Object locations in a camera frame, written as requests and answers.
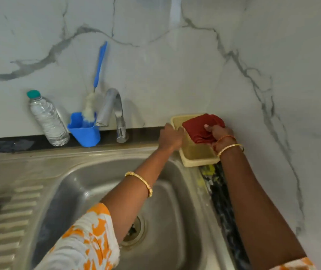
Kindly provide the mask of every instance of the ribbed drainboard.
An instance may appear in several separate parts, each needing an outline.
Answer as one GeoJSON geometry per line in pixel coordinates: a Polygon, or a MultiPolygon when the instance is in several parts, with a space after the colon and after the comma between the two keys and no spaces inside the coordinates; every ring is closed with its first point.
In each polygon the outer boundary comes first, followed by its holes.
{"type": "Polygon", "coordinates": [[[11,270],[38,199],[53,178],[19,183],[0,195],[0,270],[11,270]]]}

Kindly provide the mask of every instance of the hand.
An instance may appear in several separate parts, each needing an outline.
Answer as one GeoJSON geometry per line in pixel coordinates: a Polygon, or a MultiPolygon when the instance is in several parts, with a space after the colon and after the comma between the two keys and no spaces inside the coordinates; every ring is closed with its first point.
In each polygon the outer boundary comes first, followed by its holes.
{"type": "Polygon", "coordinates": [[[159,149],[169,150],[171,152],[179,150],[183,143],[184,129],[179,127],[176,131],[172,125],[167,123],[164,129],[160,130],[159,149]]]}
{"type": "MultiPolygon", "coordinates": [[[[227,128],[227,127],[223,128],[219,125],[214,125],[214,126],[204,125],[204,128],[206,129],[206,131],[211,132],[213,137],[217,140],[219,140],[221,137],[227,136],[227,135],[234,136],[233,130],[230,128],[227,128]]],[[[223,148],[225,148],[228,145],[232,145],[232,144],[236,144],[235,139],[231,138],[231,137],[226,137],[226,138],[222,139],[220,142],[213,143],[212,147],[214,148],[214,146],[216,145],[215,150],[217,152],[220,152],[223,148]]]]}

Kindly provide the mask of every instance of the blue plastic holder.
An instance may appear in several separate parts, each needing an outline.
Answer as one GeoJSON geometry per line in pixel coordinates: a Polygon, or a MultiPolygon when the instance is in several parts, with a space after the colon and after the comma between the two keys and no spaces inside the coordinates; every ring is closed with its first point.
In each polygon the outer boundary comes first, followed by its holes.
{"type": "Polygon", "coordinates": [[[95,122],[90,123],[89,127],[82,127],[82,113],[72,113],[68,129],[76,140],[83,147],[93,147],[100,141],[99,128],[95,126],[95,122]]]}

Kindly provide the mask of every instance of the gold bangle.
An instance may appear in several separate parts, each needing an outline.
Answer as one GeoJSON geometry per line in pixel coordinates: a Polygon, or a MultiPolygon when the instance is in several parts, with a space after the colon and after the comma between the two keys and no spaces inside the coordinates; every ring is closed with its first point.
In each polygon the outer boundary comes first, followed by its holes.
{"type": "Polygon", "coordinates": [[[148,198],[149,198],[149,197],[152,197],[153,190],[152,190],[152,188],[150,187],[150,185],[149,185],[142,177],[140,177],[138,174],[136,174],[136,173],[134,173],[134,172],[132,172],[132,171],[127,172],[124,176],[127,177],[127,176],[129,176],[129,175],[135,176],[135,177],[139,178],[139,179],[145,184],[145,186],[146,186],[147,189],[148,189],[148,198]]]}
{"type": "Polygon", "coordinates": [[[229,145],[229,146],[226,146],[225,148],[223,148],[219,153],[218,153],[218,158],[221,158],[221,154],[226,150],[226,149],[229,149],[231,147],[234,147],[234,146],[241,146],[242,147],[242,151],[244,151],[244,147],[243,145],[241,144],[233,144],[233,145],[229,145]]]}

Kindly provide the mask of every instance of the blue brush handle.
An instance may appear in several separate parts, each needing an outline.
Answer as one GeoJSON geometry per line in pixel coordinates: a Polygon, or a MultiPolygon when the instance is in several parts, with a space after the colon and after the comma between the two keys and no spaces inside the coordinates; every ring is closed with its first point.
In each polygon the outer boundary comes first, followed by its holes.
{"type": "Polygon", "coordinates": [[[102,62],[103,62],[105,50],[107,49],[107,44],[108,44],[108,42],[106,41],[104,43],[104,45],[99,50],[99,60],[98,60],[97,73],[95,74],[94,84],[93,84],[94,89],[98,86],[100,66],[102,65],[102,62]]]}

